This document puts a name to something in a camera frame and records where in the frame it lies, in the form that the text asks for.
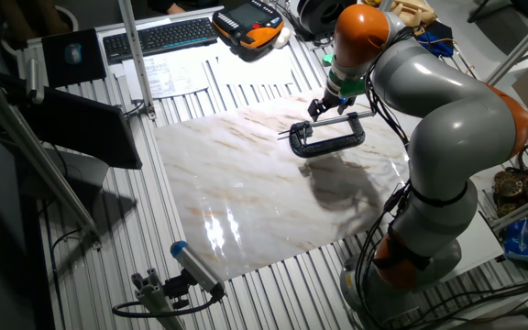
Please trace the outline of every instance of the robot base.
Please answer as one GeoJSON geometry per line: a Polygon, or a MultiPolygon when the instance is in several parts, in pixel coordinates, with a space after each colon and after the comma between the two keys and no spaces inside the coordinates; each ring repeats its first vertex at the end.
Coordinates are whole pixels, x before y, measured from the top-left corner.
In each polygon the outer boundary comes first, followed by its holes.
{"type": "MultiPolygon", "coordinates": [[[[369,321],[356,289],[356,265],[359,257],[357,254],[346,261],[339,281],[347,304],[357,312],[360,319],[369,321]]],[[[439,284],[439,280],[453,270],[461,258],[459,243],[453,240],[431,258],[431,263],[424,271],[417,271],[417,288],[413,291],[393,289],[380,278],[376,266],[370,265],[368,283],[364,285],[366,304],[370,312],[375,319],[383,323],[417,309],[414,294],[439,284]]]]}
{"type": "MultiPolygon", "coordinates": [[[[362,322],[371,325],[356,290],[356,264],[359,256],[355,255],[346,261],[339,282],[347,304],[359,315],[362,322]]],[[[389,287],[380,279],[373,265],[368,274],[367,296],[370,312],[381,323],[419,308],[412,291],[398,291],[389,287]]]]}

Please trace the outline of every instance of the black keyboard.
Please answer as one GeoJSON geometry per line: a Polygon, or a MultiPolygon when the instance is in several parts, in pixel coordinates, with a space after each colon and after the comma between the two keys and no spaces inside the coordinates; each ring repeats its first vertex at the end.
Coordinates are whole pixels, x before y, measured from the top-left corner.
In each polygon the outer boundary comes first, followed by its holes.
{"type": "MultiPolygon", "coordinates": [[[[144,55],[171,50],[186,49],[217,42],[217,35],[209,18],[198,18],[159,27],[145,28],[137,32],[144,55]]],[[[127,35],[103,38],[105,55],[110,64],[132,58],[127,35]]]]}

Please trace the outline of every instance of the marble slab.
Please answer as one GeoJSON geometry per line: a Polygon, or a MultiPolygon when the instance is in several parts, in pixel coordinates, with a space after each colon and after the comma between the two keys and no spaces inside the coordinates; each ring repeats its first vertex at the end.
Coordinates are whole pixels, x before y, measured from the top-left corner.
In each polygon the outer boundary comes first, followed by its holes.
{"type": "MultiPolygon", "coordinates": [[[[186,239],[224,280],[369,229],[406,182],[408,157],[378,116],[362,119],[364,144],[314,159],[295,156],[288,139],[278,139],[308,120],[308,104],[322,95],[311,91],[155,130],[186,239]]],[[[348,112],[369,110],[360,99],[348,112]]],[[[335,110],[324,118],[332,116],[335,110]]],[[[397,117],[408,134],[419,122],[397,117]]],[[[309,142],[349,133],[347,123],[316,127],[309,142]]]]}

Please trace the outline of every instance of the black cable bundle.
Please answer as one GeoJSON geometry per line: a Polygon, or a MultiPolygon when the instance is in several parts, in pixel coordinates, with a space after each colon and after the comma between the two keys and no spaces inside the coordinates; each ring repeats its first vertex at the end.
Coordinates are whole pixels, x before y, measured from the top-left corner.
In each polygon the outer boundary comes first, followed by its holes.
{"type": "MultiPolygon", "coordinates": [[[[389,46],[392,46],[393,44],[403,41],[406,39],[410,39],[414,36],[413,29],[410,27],[405,27],[399,32],[394,35],[392,38],[392,41],[390,42],[389,46]]],[[[399,123],[399,120],[396,118],[396,115],[392,113],[392,111],[380,100],[380,97],[374,91],[374,85],[372,84],[372,73],[374,72],[374,69],[376,68],[376,63],[382,57],[382,54],[384,54],[384,51],[387,49],[387,47],[384,47],[382,49],[382,52],[374,59],[374,61],[368,66],[368,69],[366,70],[366,73],[364,74],[364,84],[366,87],[366,97],[368,98],[368,101],[370,102],[370,108],[372,109],[372,112],[375,114],[379,114],[382,119],[392,128],[394,133],[396,133],[397,136],[402,141],[402,144],[405,149],[407,149],[409,145],[409,139],[407,138],[407,135],[402,130],[401,124],[399,123]]]]}

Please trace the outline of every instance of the white paper sheet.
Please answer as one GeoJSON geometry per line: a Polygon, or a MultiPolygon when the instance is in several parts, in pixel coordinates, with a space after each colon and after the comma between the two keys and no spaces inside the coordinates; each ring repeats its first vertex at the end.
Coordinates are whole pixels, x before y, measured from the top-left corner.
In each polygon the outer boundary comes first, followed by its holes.
{"type": "MultiPolygon", "coordinates": [[[[203,69],[208,52],[204,48],[183,49],[144,57],[152,98],[194,93],[209,86],[203,69]]],[[[132,60],[124,61],[127,87],[132,100],[141,100],[136,68],[132,60]]]]}
{"type": "Polygon", "coordinates": [[[292,83],[291,54],[287,47],[274,49],[261,59],[245,62],[232,53],[218,59],[221,83],[287,84],[292,83]]]}
{"type": "Polygon", "coordinates": [[[124,64],[113,64],[109,66],[109,70],[111,70],[111,73],[115,75],[116,78],[123,77],[126,75],[126,71],[124,70],[124,64]]]}

